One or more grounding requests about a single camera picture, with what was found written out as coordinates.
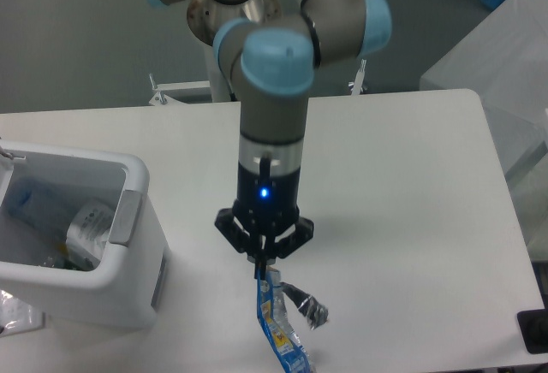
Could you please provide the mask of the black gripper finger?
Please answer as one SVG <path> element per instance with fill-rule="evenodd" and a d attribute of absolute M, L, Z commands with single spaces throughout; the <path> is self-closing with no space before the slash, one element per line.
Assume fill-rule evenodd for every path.
<path fill-rule="evenodd" d="M 234 208 L 221 209 L 217 213 L 215 227 L 238 253 L 245 253 L 247 260 L 254 264 L 253 277 L 263 280 L 262 236 L 254 213 L 238 212 Z"/>
<path fill-rule="evenodd" d="M 289 233 L 286 236 L 270 231 L 265 236 L 261 263 L 264 265 L 273 264 L 278 258 L 285 259 L 289 257 L 310 241 L 313 235 L 314 222 L 302 216 L 289 226 Z"/>

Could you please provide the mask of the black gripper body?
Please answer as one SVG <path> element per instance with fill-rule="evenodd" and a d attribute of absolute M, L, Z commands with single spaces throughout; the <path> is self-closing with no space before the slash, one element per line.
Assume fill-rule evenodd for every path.
<path fill-rule="evenodd" d="M 289 175 L 261 178 L 238 164 L 235 218 L 248 232 L 282 234 L 298 222 L 301 170 Z"/>

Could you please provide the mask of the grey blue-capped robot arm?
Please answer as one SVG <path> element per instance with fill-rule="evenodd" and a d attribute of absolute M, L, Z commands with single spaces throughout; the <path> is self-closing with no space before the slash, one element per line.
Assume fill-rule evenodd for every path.
<path fill-rule="evenodd" d="M 215 225 L 256 278 L 313 237 L 297 197 L 316 70 L 381 50 L 391 33 L 387 0 L 300 0 L 295 15 L 230 19 L 215 33 L 217 68 L 241 106 L 237 195 Z"/>

